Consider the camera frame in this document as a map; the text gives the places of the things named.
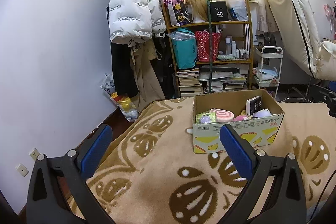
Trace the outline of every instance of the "black card box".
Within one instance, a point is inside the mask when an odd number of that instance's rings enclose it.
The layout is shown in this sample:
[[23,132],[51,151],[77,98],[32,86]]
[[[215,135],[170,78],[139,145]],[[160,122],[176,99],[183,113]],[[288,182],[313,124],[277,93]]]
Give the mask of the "black card box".
[[225,1],[211,1],[210,13],[212,22],[229,20]]

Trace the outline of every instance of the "wall socket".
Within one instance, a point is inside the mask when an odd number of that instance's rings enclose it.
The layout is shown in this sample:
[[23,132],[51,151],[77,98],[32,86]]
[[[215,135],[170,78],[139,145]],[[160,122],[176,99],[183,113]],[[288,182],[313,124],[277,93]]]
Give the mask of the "wall socket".
[[37,159],[37,157],[39,156],[40,152],[37,151],[36,148],[34,148],[34,150],[32,152],[29,153],[29,155],[31,156],[31,158],[35,161]]
[[20,164],[18,167],[16,167],[16,170],[23,176],[25,177],[29,171],[28,169],[23,165],[23,164]]

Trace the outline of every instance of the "beige patterned blanket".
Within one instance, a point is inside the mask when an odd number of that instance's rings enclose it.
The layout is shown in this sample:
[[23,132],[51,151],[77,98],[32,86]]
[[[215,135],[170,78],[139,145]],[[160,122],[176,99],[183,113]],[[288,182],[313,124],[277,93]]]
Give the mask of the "beige patterned blanket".
[[[336,118],[325,104],[282,103],[285,118],[273,156],[293,152],[302,170],[307,208],[317,202],[336,167]],[[111,143],[102,164],[87,181],[117,224],[216,224],[246,180],[226,153],[194,154],[193,98],[154,102],[137,122]],[[258,214],[268,183],[251,214]],[[326,198],[335,181],[330,183]],[[73,212],[81,216],[70,200]]]

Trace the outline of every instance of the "stack of books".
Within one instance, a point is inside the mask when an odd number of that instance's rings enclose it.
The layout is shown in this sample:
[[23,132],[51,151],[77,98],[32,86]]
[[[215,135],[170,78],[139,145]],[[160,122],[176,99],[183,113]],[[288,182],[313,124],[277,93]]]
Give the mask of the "stack of books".
[[199,68],[177,72],[181,97],[203,94],[202,84],[198,80],[199,74]]
[[[232,76],[217,78],[211,82],[211,92],[234,91],[247,89],[246,76],[235,73]],[[209,93],[209,81],[205,90]]]

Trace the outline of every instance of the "pink roll cushion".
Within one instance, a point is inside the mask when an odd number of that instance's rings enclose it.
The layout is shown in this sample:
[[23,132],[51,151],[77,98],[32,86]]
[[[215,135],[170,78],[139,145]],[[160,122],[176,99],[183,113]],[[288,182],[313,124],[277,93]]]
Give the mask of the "pink roll cushion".
[[216,113],[216,122],[231,122],[235,117],[232,112],[217,108],[211,109],[210,113]]

